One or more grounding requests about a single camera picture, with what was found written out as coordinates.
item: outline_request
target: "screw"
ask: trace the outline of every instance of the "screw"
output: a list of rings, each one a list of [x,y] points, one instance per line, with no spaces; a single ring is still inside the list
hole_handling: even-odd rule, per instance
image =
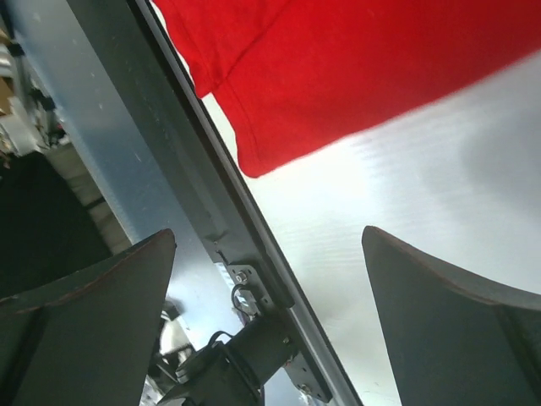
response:
[[[301,385],[300,390],[302,393],[306,395],[309,395],[310,393],[312,393],[312,389],[310,389],[310,387],[306,384]]]
[[[244,272],[239,272],[236,276],[235,276],[235,279],[237,279],[237,282],[239,283],[242,283],[242,284],[245,284],[247,281],[248,281],[248,277],[246,276],[246,274]]]

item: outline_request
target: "metal bracket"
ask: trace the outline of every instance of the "metal bracket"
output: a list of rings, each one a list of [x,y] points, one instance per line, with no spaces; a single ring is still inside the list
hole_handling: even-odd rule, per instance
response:
[[[253,266],[228,265],[226,269],[235,284],[242,284],[246,287],[245,290],[239,290],[239,295],[254,314],[279,313],[279,309],[272,302],[265,285]],[[311,359],[302,338],[297,335],[294,328],[288,328],[288,330],[292,334],[291,339],[297,345],[299,352],[284,365],[284,370],[298,390],[325,403],[330,402],[332,399],[331,391],[325,378]]]

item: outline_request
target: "metal plate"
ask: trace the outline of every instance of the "metal plate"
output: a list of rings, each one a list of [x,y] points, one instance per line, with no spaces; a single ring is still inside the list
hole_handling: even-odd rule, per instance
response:
[[[271,297],[265,289],[265,285],[261,282],[261,279],[258,277],[257,271],[250,265],[230,265],[227,267],[227,271],[233,280],[239,275],[246,277],[246,281],[242,283],[243,286],[250,289],[252,297],[256,298],[257,307],[260,309],[258,313],[264,314],[265,312],[276,311],[274,303],[272,303]],[[292,341],[298,343],[300,340],[298,334],[292,334]],[[306,349],[300,348],[299,354],[284,365],[284,370],[289,375],[293,385],[298,389],[305,392],[307,395],[322,400],[328,403],[331,398],[331,391],[325,383],[325,379],[319,373],[317,366],[307,362],[307,358],[304,357],[303,351],[306,352]]]

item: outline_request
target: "white corrugated plastic sheet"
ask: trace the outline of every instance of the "white corrugated plastic sheet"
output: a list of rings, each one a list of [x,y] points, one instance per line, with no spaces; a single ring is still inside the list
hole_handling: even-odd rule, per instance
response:
[[[246,182],[364,404],[398,405],[363,229],[541,294],[541,53]]]

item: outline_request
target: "red cloth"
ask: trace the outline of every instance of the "red cloth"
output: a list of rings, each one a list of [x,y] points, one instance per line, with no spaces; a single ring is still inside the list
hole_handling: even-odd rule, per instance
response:
[[[541,0],[155,1],[253,177],[541,48]]]

